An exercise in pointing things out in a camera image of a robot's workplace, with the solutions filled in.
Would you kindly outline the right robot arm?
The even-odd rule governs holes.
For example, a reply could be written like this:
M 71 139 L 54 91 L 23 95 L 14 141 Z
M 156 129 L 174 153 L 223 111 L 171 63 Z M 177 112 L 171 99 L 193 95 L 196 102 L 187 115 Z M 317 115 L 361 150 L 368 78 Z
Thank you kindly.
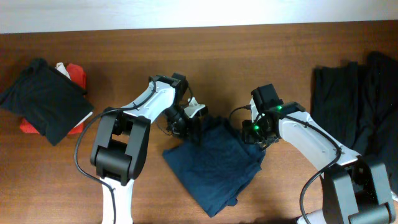
M 293 145 L 317 172 L 300 193 L 301 216 L 294 223 L 394 223 L 396 210 L 385 164 L 362 156 L 321 128 L 296 102 L 284 103 L 268 84 L 254 89 L 251 119 L 242 122 L 246 144 L 269 147 L 278 140 Z M 315 179 L 322 183 L 322 207 L 307 213 L 303 199 Z

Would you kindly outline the navy blue shorts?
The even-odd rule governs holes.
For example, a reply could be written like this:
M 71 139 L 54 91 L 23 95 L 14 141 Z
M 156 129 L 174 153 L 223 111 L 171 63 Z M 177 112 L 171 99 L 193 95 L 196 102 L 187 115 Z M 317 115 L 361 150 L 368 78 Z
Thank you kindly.
M 266 150 L 245 144 L 226 118 L 208 116 L 201 143 L 184 141 L 162 153 L 178 180 L 209 217 L 238 202 L 238 195 L 261 170 Z

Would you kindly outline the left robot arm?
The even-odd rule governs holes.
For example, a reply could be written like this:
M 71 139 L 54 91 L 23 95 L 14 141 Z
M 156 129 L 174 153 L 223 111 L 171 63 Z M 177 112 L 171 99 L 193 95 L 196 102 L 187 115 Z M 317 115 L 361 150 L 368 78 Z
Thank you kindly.
M 103 223 L 132 223 L 134 181 L 147 157 L 151 124 L 164 115 L 171 135 L 190 141 L 201 140 L 201 116 L 208 108 L 190 97 L 185 76 L 157 75 L 133 102 L 122 108 L 107 108 L 99 121 L 90 162 L 103 188 Z

